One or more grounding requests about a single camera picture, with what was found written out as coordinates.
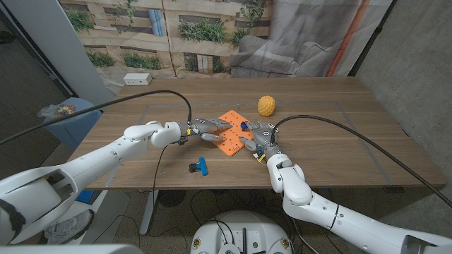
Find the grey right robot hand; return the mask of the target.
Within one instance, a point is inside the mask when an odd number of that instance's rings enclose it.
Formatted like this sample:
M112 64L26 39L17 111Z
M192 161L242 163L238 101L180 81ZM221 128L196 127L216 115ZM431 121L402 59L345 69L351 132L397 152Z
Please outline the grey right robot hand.
M246 122L248 129L253 133L253 139L247 139L243 136L239 136L240 141L244 146L255 152L258 157L265 156L266 159L270 159L273 155L281 153L281 150L277 144L278 133L274 133L275 142L270 141L273 131L273 126L268 123L262 123L261 121Z

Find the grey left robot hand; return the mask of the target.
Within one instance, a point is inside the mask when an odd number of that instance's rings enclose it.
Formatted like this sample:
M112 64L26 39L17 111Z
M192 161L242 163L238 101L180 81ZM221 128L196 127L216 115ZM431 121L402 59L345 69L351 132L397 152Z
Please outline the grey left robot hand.
M231 127L232 124L230 122L222 119L194 119L189 122L179 123L181 131L179 142L186 142L190 135L199 135L203 140L209 142L224 141L226 138L215 134L215 132Z

